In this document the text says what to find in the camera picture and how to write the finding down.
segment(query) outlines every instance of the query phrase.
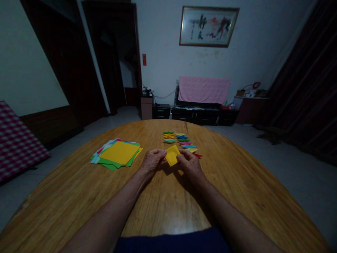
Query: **framed painting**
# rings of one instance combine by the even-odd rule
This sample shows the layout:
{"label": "framed painting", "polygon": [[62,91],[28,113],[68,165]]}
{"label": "framed painting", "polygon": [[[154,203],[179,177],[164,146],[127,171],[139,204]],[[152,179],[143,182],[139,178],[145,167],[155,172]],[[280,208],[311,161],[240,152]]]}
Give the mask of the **framed painting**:
{"label": "framed painting", "polygon": [[239,10],[184,6],[179,45],[228,47]]}

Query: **wooden wall panel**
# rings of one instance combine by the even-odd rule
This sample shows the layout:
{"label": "wooden wall panel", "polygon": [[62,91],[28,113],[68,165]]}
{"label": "wooden wall panel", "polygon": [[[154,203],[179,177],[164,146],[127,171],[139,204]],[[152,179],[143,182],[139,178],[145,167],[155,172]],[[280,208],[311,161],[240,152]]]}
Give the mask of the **wooden wall panel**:
{"label": "wooden wall panel", "polygon": [[20,118],[47,149],[83,131],[69,105]]}

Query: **checkered cushion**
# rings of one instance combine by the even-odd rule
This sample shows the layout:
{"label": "checkered cushion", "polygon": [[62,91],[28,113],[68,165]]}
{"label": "checkered cushion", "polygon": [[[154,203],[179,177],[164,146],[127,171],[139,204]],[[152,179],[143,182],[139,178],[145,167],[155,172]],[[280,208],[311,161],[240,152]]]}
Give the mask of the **checkered cushion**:
{"label": "checkered cushion", "polygon": [[47,149],[9,105],[0,101],[0,182],[47,156]]}

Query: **wooden table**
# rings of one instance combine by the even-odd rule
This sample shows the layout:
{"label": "wooden table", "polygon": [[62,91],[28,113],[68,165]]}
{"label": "wooden table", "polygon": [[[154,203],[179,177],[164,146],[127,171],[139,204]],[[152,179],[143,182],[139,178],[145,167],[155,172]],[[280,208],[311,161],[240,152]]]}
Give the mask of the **wooden table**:
{"label": "wooden table", "polygon": [[[209,181],[287,252],[327,252],[326,241],[275,176],[226,137],[191,123],[152,119],[103,133],[64,159],[33,190],[0,236],[0,252],[57,252],[111,198],[153,148],[167,149],[161,133],[187,133]],[[130,168],[116,171],[90,164],[108,140],[141,143]],[[156,236],[199,231],[216,220],[179,166],[163,166],[140,195],[122,236]]]}

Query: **finger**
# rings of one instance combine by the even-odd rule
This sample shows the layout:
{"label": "finger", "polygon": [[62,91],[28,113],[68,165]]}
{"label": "finger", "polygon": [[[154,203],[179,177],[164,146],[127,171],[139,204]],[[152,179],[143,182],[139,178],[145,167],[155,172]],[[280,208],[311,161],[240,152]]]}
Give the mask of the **finger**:
{"label": "finger", "polygon": [[167,151],[166,151],[166,150],[163,150],[163,149],[161,149],[161,151],[160,151],[159,153],[155,154],[155,156],[156,156],[159,160],[165,158],[166,155],[167,155]]}
{"label": "finger", "polygon": [[177,160],[178,162],[180,162],[183,166],[187,166],[188,165],[188,160],[186,160],[186,158],[183,155],[177,155]]}
{"label": "finger", "polygon": [[194,157],[196,157],[195,155],[193,155],[191,152],[189,152],[186,149],[179,149],[179,152],[189,161],[191,159],[193,159]]}
{"label": "finger", "polygon": [[158,154],[159,152],[165,151],[164,149],[152,149],[149,151],[150,154],[155,155]]}

